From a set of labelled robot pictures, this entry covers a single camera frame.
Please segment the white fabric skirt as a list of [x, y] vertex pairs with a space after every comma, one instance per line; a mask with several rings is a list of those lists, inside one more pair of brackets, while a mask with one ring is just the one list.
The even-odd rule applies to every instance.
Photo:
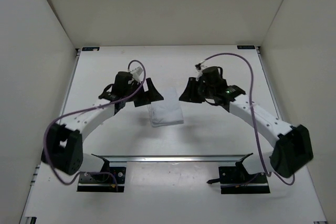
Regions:
[[148, 112], [152, 127], [179, 125], [184, 123], [182, 108], [174, 87], [162, 92], [164, 100], [149, 104]]

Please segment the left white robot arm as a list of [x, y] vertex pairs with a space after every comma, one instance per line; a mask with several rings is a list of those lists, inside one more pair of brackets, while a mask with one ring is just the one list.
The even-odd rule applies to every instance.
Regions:
[[98, 155], [85, 154], [83, 142], [126, 103], [132, 102], [135, 107], [140, 107], [164, 99], [151, 78], [140, 78], [141, 72], [141, 68], [118, 72], [114, 83], [104, 88], [92, 107], [68, 113], [69, 121], [66, 123], [53, 122], [45, 133], [42, 162], [55, 172], [67, 175], [84, 172], [92, 174], [98, 181], [106, 180], [110, 174], [107, 161]]

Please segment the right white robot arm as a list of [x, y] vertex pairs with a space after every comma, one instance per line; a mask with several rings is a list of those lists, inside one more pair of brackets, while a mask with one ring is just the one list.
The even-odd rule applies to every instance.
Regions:
[[289, 178], [313, 159], [311, 139], [303, 125], [293, 126], [276, 118], [257, 105], [246, 92], [236, 85], [229, 86], [223, 78], [222, 67], [196, 66], [197, 77], [188, 79], [179, 100], [203, 103], [212, 100], [212, 106], [220, 106], [257, 129], [271, 145], [271, 152], [262, 153], [263, 160], [247, 157], [236, 165], [236, 178], [248, 182], [254, 174], [265, 170]]

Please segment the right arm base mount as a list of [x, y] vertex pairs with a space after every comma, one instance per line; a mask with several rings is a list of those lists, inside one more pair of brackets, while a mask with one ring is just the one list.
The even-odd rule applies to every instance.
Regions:
[[243, 161], [251, 156], [245, 155], [235, 162], [235, 166], [220, 166], [219, 177], [207, 181], [209, 185], [219, 183], [221, 194], [269, 194], [270, 189], [264, 173], [248, 174]]

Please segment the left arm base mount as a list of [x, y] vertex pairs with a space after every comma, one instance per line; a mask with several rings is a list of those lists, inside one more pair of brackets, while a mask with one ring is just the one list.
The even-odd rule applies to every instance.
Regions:
[[123, 193], [126, 179], [126, 163], [113, 163], [106, 157], [91, 154], [84, 156], [80, 168], [94, 168], [93, 175], [79, 176], [77, 192], [86, 193]]

